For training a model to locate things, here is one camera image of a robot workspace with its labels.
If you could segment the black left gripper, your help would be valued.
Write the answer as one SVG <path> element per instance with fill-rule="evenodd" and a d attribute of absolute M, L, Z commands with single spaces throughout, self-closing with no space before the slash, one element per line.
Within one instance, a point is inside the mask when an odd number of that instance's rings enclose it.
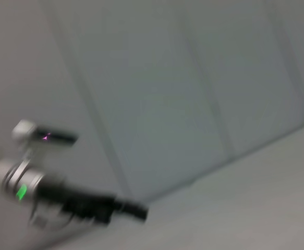
<path fill-rule="evenodd" d="M 61 205 L 62 214 L 81 220 L 109 224 L 112 214 L 124 214 L 146 221 L 149 213 L 147 206 L 125 199 L 115 199 L 111 195 L 93 194 L 63 182 L 42 179 L 36 188 L 37 198 Z"/>

